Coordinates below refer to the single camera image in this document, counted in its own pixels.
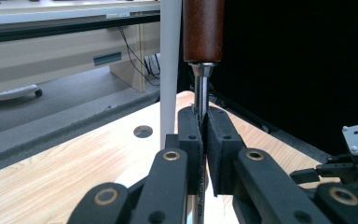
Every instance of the floor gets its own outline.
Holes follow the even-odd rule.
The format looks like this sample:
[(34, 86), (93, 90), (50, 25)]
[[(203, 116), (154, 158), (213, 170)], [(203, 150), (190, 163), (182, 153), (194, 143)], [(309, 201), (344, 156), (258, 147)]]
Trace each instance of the floor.
[(0, 102), (0, 169), (152, 105), (159, 97), (159, 87), (146, 83), (146, 91), (139, 93), (108, 67), (38, 86), (41, 97), (29, 94)]

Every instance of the desk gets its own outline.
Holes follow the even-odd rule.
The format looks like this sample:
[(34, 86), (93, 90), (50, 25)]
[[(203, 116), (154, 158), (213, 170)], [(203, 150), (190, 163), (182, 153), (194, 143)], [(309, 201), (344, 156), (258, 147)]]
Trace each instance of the desk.
[[(0, 30), (68, 22), (104, 20), (159, 11), (159, 2), (9, 0), (0, 5)], [(124, 27), (130, 47), (143, 59), (159, 53), (159, 22)], [(127, 47), (117, 28), (0, 42), (0, 91), (70, 76), (97, 67), (93, 58), (121, 52), (111, 71), (139, 92), (145, 80), (132, 68)]]
[[(192, 92), (179, 93), (176, 110), (191, 105), (193, 98)], [(229, 116), (248, 147), (266, 150), (287, 173), (318, 163)], [(153, 134), (134, 136), (140, 125), (150, 126)], [(158, 132), (159, 104), (155, 104), (0, 170), (0, 223), (63, 223), (92, 187), (116, 180), (126, 186), (134, 183), (147, 175), (158, 152)], [(224, 207), (219, 223), (235, 223), (231, 197), (217, 200)]]

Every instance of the cable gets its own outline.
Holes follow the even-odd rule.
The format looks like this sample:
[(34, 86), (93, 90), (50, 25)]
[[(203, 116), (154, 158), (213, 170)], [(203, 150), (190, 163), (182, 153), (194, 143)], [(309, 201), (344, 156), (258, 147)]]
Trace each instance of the cable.
[(118, 27), (118, 30), (120, 31), (121, 36), (123, 37), (124, 42), (126, 43), (127, 52), (129, 53), (130, 62), (131, 62), (131, 64), (132, 64), (132, 66), (133, 66), (133, 67), (135, 68), (135, 70), (138, 71), (138, 73), (141, 74), (141, 75), (147, 80), (147, 82), (149, 82), (152, 86), (159, 86), (159, 84), (154, 84), (154, 83), (152, 83), (152, 82), (136, 67), (136, 65), (133, 63), (130, 52), (136, 57), (136, 59), (141, 63), (142, 66), (146, 67), (145, 64), (142, 63), (142, 61), (139, 59), (139, 57), (138, 57), (138, 56), (132, 51), (132, 49), (130, 48), (130, 46), (129, 46), (128, 42), (127, 42), (126, 35), (124, 34), (124, 31), (123, 31), (123, 29), (122, 29), (121, 26)]

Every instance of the round hole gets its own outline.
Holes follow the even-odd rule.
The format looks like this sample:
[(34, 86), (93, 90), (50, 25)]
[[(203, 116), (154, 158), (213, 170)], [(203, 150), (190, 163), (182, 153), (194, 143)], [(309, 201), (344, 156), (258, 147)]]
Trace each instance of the round hole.
[(344, 203), (346, 205), (357, 205), (358, 198), (352, 192), (347, 189), (332, 187), (329, 190), (330, 196), (338, 201), (339, 203)]
[(312, 217), (303, 211), (295, 211), (294, 216), (299, 223), (312, 223)]
[(168, 151), (162, 156), (167, 161), (176, 161), (180, 158), (180, 154), (175, 151)]
[(254, 161), (261, 161), (264, 159), (263, 154), (261, 154), (260, 152), (257, 151), (248, 151), (246, 152), (246, 156)]
[(153, 133), (153, 129), (146, 125), (136, 127), (133, 130), (133, 134), (139, 138), (149, 137), (150, 135), (152, 135), (152, 133)]
[(107, 205), (113, 203), (118, 196), (118, 192), (115, 189), (103, 189), (98, 192), (94, 197), (94, 202), (98, 205)]
[(149, 222), (153, 224), (162, 223), (165, 220), (165, 214), (161, 211), (153, 212), (149, 215)]

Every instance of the white desk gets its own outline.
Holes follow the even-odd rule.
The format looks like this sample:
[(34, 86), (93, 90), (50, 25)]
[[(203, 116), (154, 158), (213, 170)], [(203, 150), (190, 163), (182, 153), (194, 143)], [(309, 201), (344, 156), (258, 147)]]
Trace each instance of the white desk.
[[(0, 5), (0, 28), (27, 25), (21, 22), (46, 24), (151, 11), (159, 11), (159, 2), (7, 0)], [(159, 22), (132, 25), (123, 29), (130, 47), (139, 58), (159, 52)], [(117, 28), (1, 42), (0, 91), (94, 69), (95, 56), (117, 51), (121, 51), (122, 59), (116, 63), (122, 65), (117, 66), (118, 70), (113, 72), (120, 77), (127, 77), (126, 81), (137, 91), (144, 91), (145, 80), (133, 69), (128, 71), (131, 64), (127, 48)]]

